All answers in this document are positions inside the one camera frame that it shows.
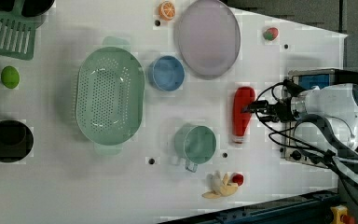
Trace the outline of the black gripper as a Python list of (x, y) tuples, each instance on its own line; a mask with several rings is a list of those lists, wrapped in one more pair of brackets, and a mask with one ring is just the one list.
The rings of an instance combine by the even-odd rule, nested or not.
[(290, 122), (295, 121), (290, 106), (286, 103), (270, 104), (267, 100), (257, 101), (256, 105), (247, 105), (242, 113), (261, 113), (264, 122)]

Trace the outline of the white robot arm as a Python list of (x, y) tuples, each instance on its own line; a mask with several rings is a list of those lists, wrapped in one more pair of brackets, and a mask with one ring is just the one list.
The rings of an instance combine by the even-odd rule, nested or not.
[(285, 131), (271, 129), (292, 141), (292, 147), (321, 163), (358, 188), (358, 85), (344, 83), (305, 89), (285, 80), (287, 91), (274, 104), (256, 99), (240, 107), (242, 114), (255, 114), (260, 122), (291, 123)]

